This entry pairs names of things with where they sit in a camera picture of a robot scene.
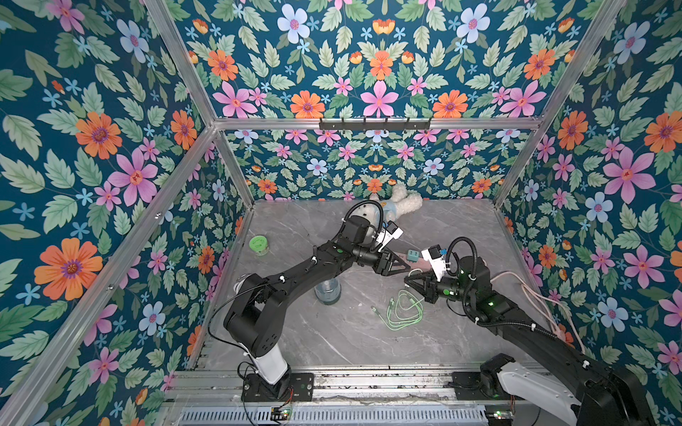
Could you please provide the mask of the teal USB charger plug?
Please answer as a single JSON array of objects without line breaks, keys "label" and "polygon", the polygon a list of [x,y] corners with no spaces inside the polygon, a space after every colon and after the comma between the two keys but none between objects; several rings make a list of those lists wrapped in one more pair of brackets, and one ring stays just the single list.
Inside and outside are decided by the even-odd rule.
[{"label": "teal USB charger plug", "polygon": [[409,250],[406,255],[408,262],[416,263],[420,259],[420,253],[416,250]]}]

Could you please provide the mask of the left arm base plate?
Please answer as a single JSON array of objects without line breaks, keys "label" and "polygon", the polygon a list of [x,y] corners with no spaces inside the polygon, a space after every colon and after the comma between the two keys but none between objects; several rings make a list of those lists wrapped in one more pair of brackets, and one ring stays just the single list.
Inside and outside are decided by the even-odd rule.
[{"label": "left arm base plate", "polygon": [[310,402],[313,399],[312,373],[287,373],[276,384],[266,382],[256,373],[247,374],[241,400],[244,402]]}]

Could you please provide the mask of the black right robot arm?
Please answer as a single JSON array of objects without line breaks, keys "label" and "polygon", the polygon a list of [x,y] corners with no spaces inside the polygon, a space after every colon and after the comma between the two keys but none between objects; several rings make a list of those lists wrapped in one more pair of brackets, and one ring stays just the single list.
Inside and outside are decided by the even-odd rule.
[{"label": "black right robot arm", "polygon": [[441,298],[460,303],[469,321],[522,349],[547,372],[540,375],[499,354],[481,366],[483,392],[525,399],[567,425],[655,424],[637,376],[588,356],[497,292],[472,240],[456,238],[446,252],[432,246],[423,256],[430,270],[410,273],[404,281],[426,303]]}]

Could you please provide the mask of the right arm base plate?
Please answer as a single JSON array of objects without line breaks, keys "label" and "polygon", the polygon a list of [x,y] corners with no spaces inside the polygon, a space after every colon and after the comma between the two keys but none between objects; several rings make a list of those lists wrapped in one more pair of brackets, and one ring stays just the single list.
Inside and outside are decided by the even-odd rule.
[{"label": "right arm base plate", "polygon": [[454,372],[448,387],[454,389],[458,397],[500,398],[497,380],[488,372]]}]

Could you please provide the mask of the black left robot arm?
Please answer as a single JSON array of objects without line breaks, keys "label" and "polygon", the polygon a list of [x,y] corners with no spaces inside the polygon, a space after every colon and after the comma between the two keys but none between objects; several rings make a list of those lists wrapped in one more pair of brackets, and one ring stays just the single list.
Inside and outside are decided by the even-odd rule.
[{"label": "black left robot arm", "polygon": [[252,273],[242,280],[223,328],[247,352],[263,383],[277,390],[289,385],[291,367],[279,347],[289,306],[356,264],[381,276],[408,272],[407,263],[387,248],[402,234],[392,221],[371,225],[364,216],[347,216],[339,231],[315,248],[309,259],[281,273],[268,277]]}]

